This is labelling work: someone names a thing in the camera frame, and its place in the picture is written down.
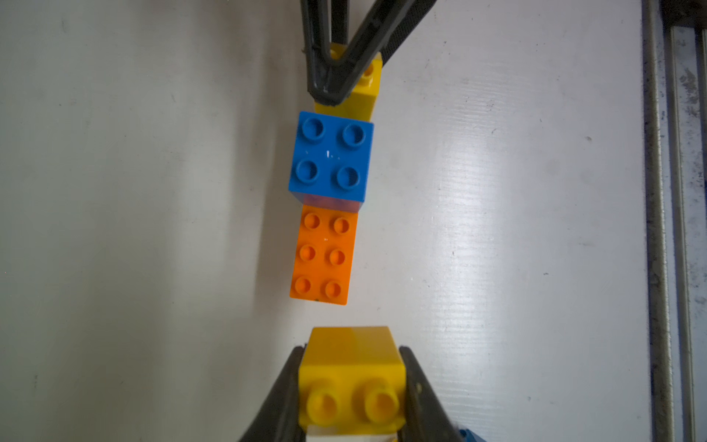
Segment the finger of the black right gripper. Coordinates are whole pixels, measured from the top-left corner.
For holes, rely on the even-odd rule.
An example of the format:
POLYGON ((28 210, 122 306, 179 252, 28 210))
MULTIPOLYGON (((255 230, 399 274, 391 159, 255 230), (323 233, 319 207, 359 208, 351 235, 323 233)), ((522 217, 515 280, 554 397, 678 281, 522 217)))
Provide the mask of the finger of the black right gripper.
POLYGON ((382 47, 382 60, 388 61, 403 42, 412 34, 426 14, 434 7, 436 0, 414 0, 405 17, 382 47))
POLYGON ((302 0, 307 91, 326 106, 341 104, 414 0, 377 0, 353 38, 348 38, 347 1, 302 0))

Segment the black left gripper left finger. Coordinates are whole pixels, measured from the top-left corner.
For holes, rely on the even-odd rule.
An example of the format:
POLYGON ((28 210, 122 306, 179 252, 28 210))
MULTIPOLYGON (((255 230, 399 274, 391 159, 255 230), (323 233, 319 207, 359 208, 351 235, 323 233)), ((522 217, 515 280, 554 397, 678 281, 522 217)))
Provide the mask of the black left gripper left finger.
POLYGON ((304 346, 296 346, 292 350, 261 409, 240 438, 240 442, 306 440, 306 433, 298 423, 298 370, 304 353, 304 346))

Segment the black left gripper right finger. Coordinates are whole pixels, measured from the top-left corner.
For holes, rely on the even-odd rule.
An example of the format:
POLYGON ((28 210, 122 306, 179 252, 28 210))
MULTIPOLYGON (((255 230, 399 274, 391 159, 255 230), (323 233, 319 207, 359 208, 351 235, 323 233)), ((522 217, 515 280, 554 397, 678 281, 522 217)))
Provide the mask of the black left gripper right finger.
POLYGON ((447 416, 412 349, 401 346, 400 354, 406 368, 406 388, 405 424, 399 430, 399 441, 462 442, 464 438, 447 416))

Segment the yellow lego brick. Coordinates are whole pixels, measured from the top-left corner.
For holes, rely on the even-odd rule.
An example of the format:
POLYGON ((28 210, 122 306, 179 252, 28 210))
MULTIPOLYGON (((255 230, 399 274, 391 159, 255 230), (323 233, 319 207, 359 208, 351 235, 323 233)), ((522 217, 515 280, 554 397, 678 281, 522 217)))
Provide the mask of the yellow lego brick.
POLYGON ((382 54, 377 53, 357 80, 350 95, 337 106, 314 102, 314 112, 329 116, 371 122, 379 96, 383 68, 382 54))
POLYGON ((406 381, 389 328, 316 327, 298 369, 298 423, 316 436, 396 433, 406 381))

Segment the blue lego brick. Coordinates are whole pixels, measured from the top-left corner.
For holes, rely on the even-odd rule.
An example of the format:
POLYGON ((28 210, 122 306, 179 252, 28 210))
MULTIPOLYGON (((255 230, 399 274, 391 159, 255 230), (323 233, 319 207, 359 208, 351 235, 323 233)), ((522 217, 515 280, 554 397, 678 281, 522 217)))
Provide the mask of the blue lego brick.
POLYGON ((373 123, 300 112, 289 192, 306 206, 358 213, 366 200, 373 123))

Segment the orange lego plate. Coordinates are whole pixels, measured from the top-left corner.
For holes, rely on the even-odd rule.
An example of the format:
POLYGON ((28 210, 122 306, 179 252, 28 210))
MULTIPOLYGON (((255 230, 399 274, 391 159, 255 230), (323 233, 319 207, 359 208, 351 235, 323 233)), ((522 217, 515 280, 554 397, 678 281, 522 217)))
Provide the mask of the orange lego plate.
POLYGON ((356 213, 302 208, 291 298, 347 304, 357 222, 356 213))

